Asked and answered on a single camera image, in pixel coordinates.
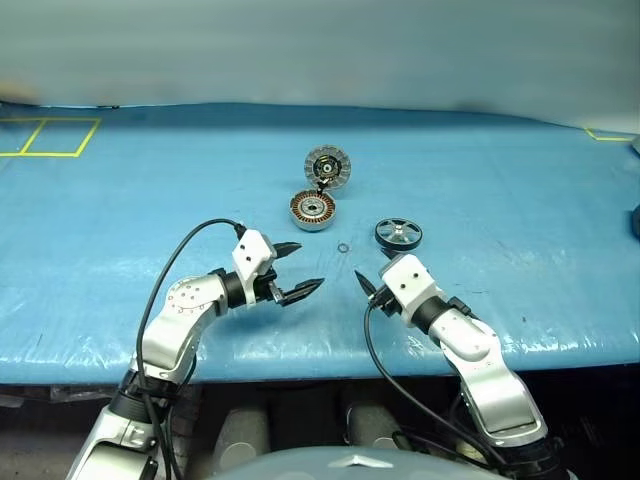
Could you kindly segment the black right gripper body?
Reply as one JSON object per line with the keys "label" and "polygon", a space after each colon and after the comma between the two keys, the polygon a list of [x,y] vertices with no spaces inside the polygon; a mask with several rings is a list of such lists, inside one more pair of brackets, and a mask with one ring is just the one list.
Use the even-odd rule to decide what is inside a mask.
{"label": "black right gripper body", "polygon": [[401,305],[387,286],[381,286],[369,296],[373,309],[380,309],[387,317],[401,314]]}

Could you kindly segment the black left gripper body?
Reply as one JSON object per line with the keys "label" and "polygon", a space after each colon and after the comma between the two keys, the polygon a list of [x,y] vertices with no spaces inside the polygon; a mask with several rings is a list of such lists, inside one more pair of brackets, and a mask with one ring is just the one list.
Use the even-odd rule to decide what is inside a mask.
{"label": "black left gripper body", "polygon": [[275,255],[265,263],[264,272],[259,274],[254,281],[254,293],[257,303],[273,301],[278,304],[277,301],[280,299],[283,291],[275,284],[277,273],[273,267],[273,263],[276,259],[275,252]]}

